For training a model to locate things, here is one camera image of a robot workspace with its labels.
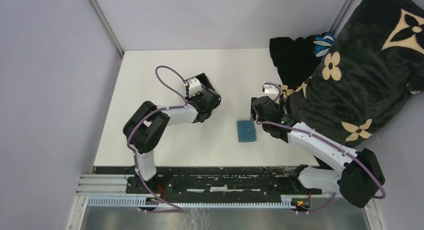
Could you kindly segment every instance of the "pillow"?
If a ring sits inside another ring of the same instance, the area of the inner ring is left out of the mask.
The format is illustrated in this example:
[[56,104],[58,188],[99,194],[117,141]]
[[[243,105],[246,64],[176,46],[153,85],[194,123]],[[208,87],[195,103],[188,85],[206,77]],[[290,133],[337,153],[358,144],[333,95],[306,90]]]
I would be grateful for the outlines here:
[[354,147],[424,90],[424,10],[411,0],[362,0],[287,110]]

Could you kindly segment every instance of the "white tabletop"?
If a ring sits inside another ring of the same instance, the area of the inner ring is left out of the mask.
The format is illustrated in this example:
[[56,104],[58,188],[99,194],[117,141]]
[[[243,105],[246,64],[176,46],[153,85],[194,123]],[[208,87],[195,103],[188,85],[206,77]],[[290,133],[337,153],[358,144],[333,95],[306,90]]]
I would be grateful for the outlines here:
[[[256,126],[257,141],[238,142],[237,120],[250,119],[251,97],[263,95],[264,81],[281,83],[265,48],[126,51],[95,166],[134,164],[122,130],[144,101],[165,106],[182,104],[156,79],[158,65],[174,68],[186,79],[204,72],[222,101],[204,123],[167,127],[154,150],[156,166],[317,165],[311,154],[271,137],[260,126]],[[184,95],[184,85],[174,73],[160,69],[159,74]]]

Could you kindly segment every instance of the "blue notebook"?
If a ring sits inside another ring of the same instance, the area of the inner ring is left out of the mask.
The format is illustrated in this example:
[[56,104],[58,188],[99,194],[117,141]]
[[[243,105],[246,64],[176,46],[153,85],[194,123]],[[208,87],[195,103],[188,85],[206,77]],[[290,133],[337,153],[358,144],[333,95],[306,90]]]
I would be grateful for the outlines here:
[[252,120],[237,121],[237,132],[240,143],[256,141],[255,123]]

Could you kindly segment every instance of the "wall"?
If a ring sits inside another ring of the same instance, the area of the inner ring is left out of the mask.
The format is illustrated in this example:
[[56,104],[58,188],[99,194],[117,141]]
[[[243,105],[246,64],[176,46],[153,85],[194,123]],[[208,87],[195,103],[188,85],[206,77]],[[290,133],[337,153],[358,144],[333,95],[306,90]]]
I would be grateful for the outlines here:
[[125,50],[267,48],[328,31],[345,0],[98,0]]
[[[424,8],[424,0],[413,1]],[[360,2],[355,0],[353,8]],[[387,198],[376,201],[386,230],[417,230],[424,226],[423,109],[424,93],[419,93],[384,128],[358,146],[376,153],[386,178]]]
[[87,0],[0,0],[0,226],[65,227],[120,58]]

